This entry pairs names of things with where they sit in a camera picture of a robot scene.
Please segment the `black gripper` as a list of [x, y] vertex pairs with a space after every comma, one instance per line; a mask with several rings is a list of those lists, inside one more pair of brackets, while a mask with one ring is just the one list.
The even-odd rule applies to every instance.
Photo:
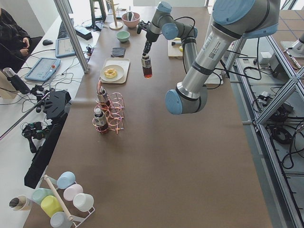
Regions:
[[140, 34], [142, 30], [146, 31], [146, 42], [142, 53], [142, 56], [145, 57], [150, 52], [152, 43], [156, 42], [159, 37], [159, 28], [150, 21], [142, 20], [138, 24], [137, 34]]

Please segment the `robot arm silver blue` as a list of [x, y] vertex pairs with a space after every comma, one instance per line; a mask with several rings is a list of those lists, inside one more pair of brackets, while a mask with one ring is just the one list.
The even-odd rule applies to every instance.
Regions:
[[230, 44], [240, 38], [260, 38], [277, 31], [280, 2], [278, 0], [217, 0], [212, 10], [211, 32], [197, 51], [195, 26], [177, 22], [172, 7], [159, 2], [151, 21], [141, 21], [137, 32], [146, 31], [143, 55], [162, 34], [167, 40], [179, 37], [184, 51], [186, 75], [175, 89], [166, 93], [165, 103], [171, 114], [199, 112], [207, 101], [205, 82], [213, 73]]

